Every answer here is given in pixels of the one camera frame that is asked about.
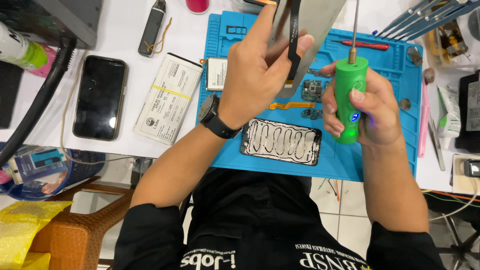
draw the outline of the phone screen panel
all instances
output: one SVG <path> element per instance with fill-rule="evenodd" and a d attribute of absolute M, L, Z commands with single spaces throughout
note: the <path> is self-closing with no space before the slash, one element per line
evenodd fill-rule
<path fill-rule="evenodd" d="M 78 137 L 112 140 L 116 136 L 126 65 L 121 60 L 85 59 L 73 133 Z"/>

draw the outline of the black hose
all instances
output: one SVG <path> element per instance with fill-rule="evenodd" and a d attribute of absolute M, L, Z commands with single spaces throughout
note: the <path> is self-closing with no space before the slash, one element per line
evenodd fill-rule
<path fill-rule="evenodd" d="M 55 94 L 55 90 L 57 90 L 57 87 L 59 86 L 60 80 L 68 70 L 68 64 L 70 63 L 76 43 L 77 41 L 75 39 L 66 37 L 61 38 L 60 50 L 52 63 L 52 68 L 48 73 L 47 78 L 38 91 L 24 118 L 0 152 L 0 167 L 7 163 L 22 146 L 42 116 L 43 111 L 45 111 L 45 108 L 50 103 L 50 100 Z"/>

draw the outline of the watch strap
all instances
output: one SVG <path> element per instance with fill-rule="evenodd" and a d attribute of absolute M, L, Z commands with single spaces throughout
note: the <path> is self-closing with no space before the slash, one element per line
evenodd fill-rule
<path fill-rule="evenodd" d="M 234 130 L 227 127 L 227 125 L 225 125 L 216 115 L 214 115 L 212 119 L 210 119 L 210 121 L 205 124 L 205 127 L 210 129 L 210 131 L 212 131 L 215 135 L 223 139 L 234 138 L 242 130 Z"/>

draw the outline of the precision screwdriver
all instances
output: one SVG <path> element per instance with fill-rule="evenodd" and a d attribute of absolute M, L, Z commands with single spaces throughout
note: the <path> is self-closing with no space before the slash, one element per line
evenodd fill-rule
<path fill-rule="evenodd" d="M 332 42 L 337 42 L 343 45 L 352 46 L 351 40 L 344 40 L 344 41 L 332 40 Z M 377 49 L 377 50 L 388 50 L 388 48 L 390 48 L 390 45 L 388 44 L 373 44 L 373 43 L 365 43 L 361 41 L 355 41 L 355 46 L 359 48 L 371 48 L 371 49 Z"/>
<path fill-rule="evenodd" d="M 333 139 L 340 144 L 351 144 L 359 138 L 361 112 L 352 106 L 348 96 L 354 88 L 360 92 L 365 92 L 367 85 L 365 78 L 367 76 L 368 60 L 357 57 L 357 49 L 355 48 L 355 43 L 358 44 L 355 41 L 357 39 L 359 3 L 360 0 L 357 0 L 352 48 L 348 53 L 348 58 L 342 59 L 336 64 L 335 100 L 338 106 L 336 116 L 345 126 L 345 130 L 340 133 L 340 137 L 333 136 Z"/>

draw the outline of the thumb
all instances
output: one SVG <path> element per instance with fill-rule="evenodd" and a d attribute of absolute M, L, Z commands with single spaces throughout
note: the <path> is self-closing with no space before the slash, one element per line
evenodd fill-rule
<path fill-rule="evenodd" d="M 350 92 L 349 98 L 352 105 L 368 114 L 377 127 L 387 127 L 396 122 L 395 113 L 377 95 L 368 92 L 363 93 L 354 88 Z"/>
<path fill-rule="evenodd" d="M 312 35 L 304 35 L 299 38 L 297 43 L 297 54 L 303 57 L 314 43 L 315 38 Z M 285 81 L 292 67 L 292 62 L 288 59 L 288 48 L 283 51 L 282 55 L 272 64 L 265 75 L 271 77 L 273 80 Z"/>

